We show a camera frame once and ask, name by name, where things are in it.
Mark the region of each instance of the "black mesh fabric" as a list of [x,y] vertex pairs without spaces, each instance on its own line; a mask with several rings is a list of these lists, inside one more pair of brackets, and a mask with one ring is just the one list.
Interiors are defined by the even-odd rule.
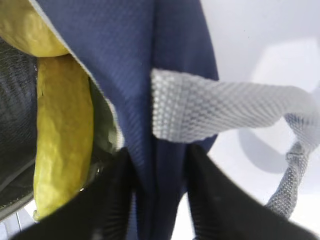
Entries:
[[0,39],[0,193],[35,161],[36,77],[36,58]]

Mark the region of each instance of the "white surface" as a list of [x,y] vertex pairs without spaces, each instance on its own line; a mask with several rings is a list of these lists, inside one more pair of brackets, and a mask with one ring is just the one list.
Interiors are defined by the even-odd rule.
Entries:
[[[320,102],[319,0],[201,1],[221,81],[297,86]],[[265,204],[280,182],[284,153],[293,141],[281,120],[269,128],[222,133],[209,155]],[[291,220],[320,235],[319,172],[320,150],[311,158]],[[173,240],[193,238],[188,211],[183,201]]]

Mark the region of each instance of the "bag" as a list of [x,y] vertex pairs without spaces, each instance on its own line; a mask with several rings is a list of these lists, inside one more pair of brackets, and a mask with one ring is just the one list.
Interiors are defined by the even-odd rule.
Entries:
[[[199,1],[30,2],[107,99],[128,154],[126,161],[116,158],[105,178],[93,182],[95,193],[89,186],[17,238],[63,239],[60,229],[78,239],[170,239],[180,198],[188,191],[199,239],[263,239],[262,233],[269,237],[265,239],[314,239],[279,215],[292,213],[308,156],[319,145],[318,108],[296,88],[211,81],[218,73]],[[281,116],[297,143],[286,156],[289,167],[267,204],[276,215],[218,173],[203,151],[210,149],[219,132],[269,126]],[[204,150],[189,145],[193,143]],[[221,178],[211,179],[214,174]],[[230,192],[221,193],[223,188]],[[96,194],[98,189],[105,191]],[[230,213],[229,199],[235,197],[243,201]],[[92,208],[92,214],[88,209],[81,214],[84,206]],[[244,206],[264,217],[258,221],[253,213],[240,221]],[[278,231],[266,232],[268,226]]]

